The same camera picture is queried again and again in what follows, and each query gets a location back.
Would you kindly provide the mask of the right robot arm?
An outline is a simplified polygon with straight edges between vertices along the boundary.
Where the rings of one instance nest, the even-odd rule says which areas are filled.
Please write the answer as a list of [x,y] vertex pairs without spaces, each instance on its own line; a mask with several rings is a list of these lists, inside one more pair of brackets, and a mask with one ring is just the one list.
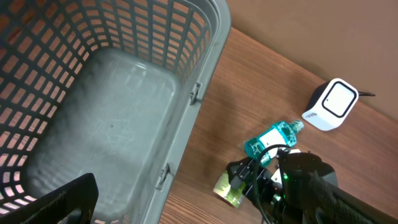
[[279,158],[280,177],[275,180],[263,167],[255,172],[256,161],[245,158],[226,166],[232,189],[242,192],[256,209],[264,214],[267,223],[334,223],[316,198],[310,179],[337,186],[336,173],[331,165],[309,152],[286,154]]

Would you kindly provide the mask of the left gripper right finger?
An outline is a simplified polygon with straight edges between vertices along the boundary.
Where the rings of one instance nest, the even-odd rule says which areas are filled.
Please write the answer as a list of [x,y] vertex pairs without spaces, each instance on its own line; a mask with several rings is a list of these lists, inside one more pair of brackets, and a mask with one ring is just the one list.
[[311,223],[397,223],[397,219],[364,203],[322,179],[310,174],[303,201],[306,219]]

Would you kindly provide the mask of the blue mouthwash bottle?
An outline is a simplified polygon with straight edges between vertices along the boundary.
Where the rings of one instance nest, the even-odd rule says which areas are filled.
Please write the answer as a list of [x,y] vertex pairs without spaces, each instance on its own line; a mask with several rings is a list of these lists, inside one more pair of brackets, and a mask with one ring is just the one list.
[[244,143],[244,150],[248,157],[257,159],[260,153],[268,147],[278,144],[293,147],[297,144],[297,135],[304,128],[304,123],[296,119],[291,123],[279,121],[267,131]]

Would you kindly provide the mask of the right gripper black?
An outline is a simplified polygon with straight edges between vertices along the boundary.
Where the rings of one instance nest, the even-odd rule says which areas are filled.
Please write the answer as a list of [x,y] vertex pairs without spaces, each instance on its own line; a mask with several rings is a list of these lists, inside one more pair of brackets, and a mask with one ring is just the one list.
[[229,184],[232,189],[237,189],[244,182],[246,184],[243,195],[250,202],[256,205],[256,196],[254,194],[254,181],[257,183],[259,200],[261,205],[270,205],[274,195],[274,181],[271,180],[271,172],[263,167],[254,171],[255,160],[249,157],[240,161],[230,162],[226,166],[228,172]]

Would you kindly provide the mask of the green lid spice jar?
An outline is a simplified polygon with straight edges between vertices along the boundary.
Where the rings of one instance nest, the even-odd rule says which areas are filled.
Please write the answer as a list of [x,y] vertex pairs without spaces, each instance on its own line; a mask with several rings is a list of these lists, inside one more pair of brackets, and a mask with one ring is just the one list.
[[246,184],[243,182],[239,188],[232,189],[228,181],[228,172],[225,170],[215,184],[213,193],[229,206],[238,208],[243,202]]

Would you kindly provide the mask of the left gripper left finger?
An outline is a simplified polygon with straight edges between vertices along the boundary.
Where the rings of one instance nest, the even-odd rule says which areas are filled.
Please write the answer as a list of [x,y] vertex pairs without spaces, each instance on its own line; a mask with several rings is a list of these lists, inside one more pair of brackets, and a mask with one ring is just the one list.
[[18,208],[1,223],[90,223],[99,197],[96,179],[86,173],[75,180]]

